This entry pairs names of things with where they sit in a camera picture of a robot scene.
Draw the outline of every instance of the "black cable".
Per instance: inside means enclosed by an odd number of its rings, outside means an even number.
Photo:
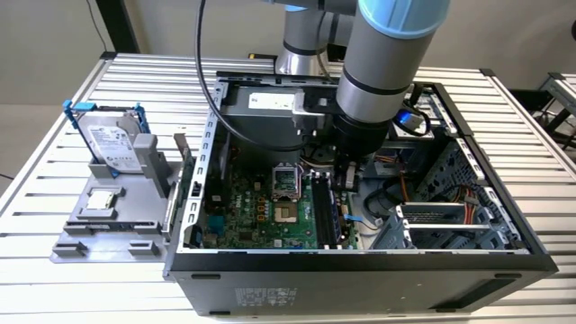
[[[89,17],[92,18],[93,28],[96,29],[96,32],[99,33],[100,41],[101,41],[101,44],[104,46],[104,51],[108,52],[107,43],[104,42],[104,38],[101,38],[99,26],[96,25],[96,20],[93,19],[91,0],[87,0],[87,4],[88,4],[88,10],[89,10]]]
[[[387,198],[387,200],[393,204],[393,205],[399,205],[403,203],[403,200],[399,199],[397,197],[392,196],[392,194],[388,192],[389,187],[392,187],[397,182],[400,181],[400,178],[393,178],[389,180],[384,180],[381,182],[381,187],[379,189],[376,189],[375,191],[372,191],[365,197],[364,197],[364,201],[361,203],[364,210],[367,211],[368,215],[371,215],[375,218],[383,218],[383,216],[389,216],[389,213],[387,211],[387,208],[384,206],[384,204],[380,201],[379,196],[384,195],[384,198]],[[371,208],[369,208],[369,202],[372,199],[377,200],[377,203],[380,204],[380,206],[383,207],[383,209],[385,210],[385,215],[381,215],[379,213],[376,213]]]
[[[11,177],[9,175],[5,175],[3,173],[0,173],[0,177],[7,178],[8,180],[13,180],[15,179],[13,177]]]
[[[300,160],[311,167],[333,167],[333,161],[319,161],[303,155],[300,156]]]
[[[431,123],[431,118],[428,117],[428,115],[425,113],[423,113],[416,107],[411,107],[408,100],[404,100],[404,105],[407,107],[411,108],[411,113],[415,112],[417,115],[423,116],[424,118],[424,123],[425,123],[425,129],[423,133],[415,132],[413,130],[411,130],[408,127],[405,127],[403,125],[403,123],[400,123],[400,120],[397,120],[397,117],[392,118],[392,122],[395,123],[395,125],[408,134],[411,134],[412,136],[416,137],[423,137],[425,134],[429,133],[431,128],[432,128],[432,123]]]
[[[544,115],[547,115],[547,113],[548,113],[548,109],[552,107],[552,105],[548,105],[548,107],[545,107],[544,108],[544,110],[541,110],[540,112],[541,112],[541,114],[540,114],[540,116],[536,118],[536,120],[540,122],[540,120],[541,120],[541,117],[544,116]]]
[[[372,231],[377,231],[379,230],[377,228],[373,228],[372,226],[369,226],[364,221],[357,221],[355,219],[348,219],[348,221],[356,221],[356,222],[359,222],[361,225],[364,225],[365,227],[368,227],[368,229],[372,230]]]
[[[252,145],[260,147],[264,150],[275,151],[275,152],[292,152],[299,151],[309,142],[309,139],[305,139],[300,144],[292,146],[276,146],[265,143],[260,143],[251,138],[248,138],[244,134],[241,134],[235,127],[229,124],[229,122],[224,119],[220,111],[217,110],[215,100],[212,99],[212,95],[209,94],[207,81],[204,79],[204,71],[201,67],[201,22],[204,18],[204,7],[207,5],[207,0],[200,0],[200,5],[197,6],[197,16],[196,16],[196,40],[195,40],[195,66],[196,66],[196,74],[197,81],[200,82],[201,92],[208,101],[208,106],[215,113],[217,120],[224,125],[225,129],[243,141],[251,143]]]
[[[320,17],[320,22],[317,23],[317,28],[316,28],[316,47],[319,47],[319,45],[320,45],[320,30],[323,29],[324,17],[325,17],[325,11],[323,12],[323,16]],[[337,84],[339,82],[336,82],[333,80],[333,78],[331,77],[331,74],[328,73],[328,70],[325,69],[325,66],[323,63],[323,58],[320,57],[320,51],[316,51],[316,60],[317,60],[317,65],[320,66],[320,70],[323,71],[325,78],[328,79],[329,82]]]
[[[317,151],[319,148],[320,148],[320,145],[317,145],[317,146],[315,147],[315,149],[312,150],[312,152],[309,153],[308,157],[309,157],[311,159],[315,157],[315,153],[316,153],[316,151]]]
[[[428,201],[437,201],[439,198],[447,198],[445,194],[448,192],[451,192],[452,190],[455,190],[460,186],[463,186],[463,185],[461,184],[453,184],[452,186],[447,187],[441,192],[435,194],[433,197],[431,199],[428,199]]]

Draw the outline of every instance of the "label sticker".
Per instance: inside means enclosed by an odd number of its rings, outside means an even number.
[[[248,108],[251,109],[280,109],[292,110],[295,108],[295,94],[291,93],[251,93]]]
[[[100,156],[119,172],[141,172],[128,133],[116,126],[88,126]]]
[[[239,306],[292,306],[297,288],[236,288]]]

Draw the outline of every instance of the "white label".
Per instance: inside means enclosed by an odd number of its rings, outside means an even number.
[[[88,198],[88,203],[87,203],[85,208],[87,209],[108,209],[113,198],[115,198],[113,192],[96,190],[95,192],[92,192],[92,194]]]
[[[119,172],[141,172],[127,131],[116,126],[88,126],[100,155]]]
[[[281,109],[295,108],[295,94],[289,93],[251,93],[248,108],[251,109]]]
[[[236,288],[239,306],[292,306],[297,288]]]

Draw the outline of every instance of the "blue connector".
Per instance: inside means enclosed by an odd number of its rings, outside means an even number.
[[[285,9],[287,11],[289,11],[289,12],[295,12],[295,11],[303,11],[303,10],[307,10],[308,8],[299,7],[299,6],[296,6],[296,5],[287,5],[287,6],[284,7],[284,9]]]
[[[411,113],[408,111],[401,111],[397,114],[397,119],[400,120],[401,124],[404,124],[408,121],[409,118],[411,118]]]
[[[80,111],[80,112],[87,112],[87,111],[93,111],[99,108],[99,106],[96,106],[95,103],[77,103],[73,106],[73,110]]]
[[[347,221],[364,221],[363,218],[360,216],[352,216],[349,214],[344,214],[344,219]]]
[[[87,145],[88,151],[89,151],[89,153],[91,153],[91,155],[92,155],[92,159],[93,159],[95,163],[97,163],[97,162],[99,162],[99,158],[96,157],[96,154],[95,154],[95,152],[92,151],[91,144],[88,144],[88,140],[87,140],[87,138],[85,138],[85,136],[84,136],[84,133],[81,132],[81,129],[80,129],[80,127],[79,127],[79,121],[77,121],[76,118],[73,117],[73,112],[75,112],[75,110],[76,110],[76,107],[72,108],[72,100],[71,100],[71,99],[64,100],[63,108],[64,108],[64,115],[65,115],[65,117],[68,118],[68,120],[71,121],[73,129],[79,131],[79,134],[80,134],[81,140],[84,141],[84,144]]]
[[[151,133],[151,126],[148,125],[148,120],[145,120],[145,111],[140,103],[136,103],[135,111],[137,114],[137,121],[140,122],[140,131],[143,133]]]

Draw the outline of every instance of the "motherboard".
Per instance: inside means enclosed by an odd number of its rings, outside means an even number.
[[[313,174],[291,165],[268,174],[232,172],[229,204],[225,212],[208,217],[204,248],[323,248],[327,227],[335,229],[332,237],[341,248],[356,248],[353,224],[344,220],[348,193],[327,188],[324,197],[315,181]],[[316,216],[315,203],[333,206],[328,223]]]

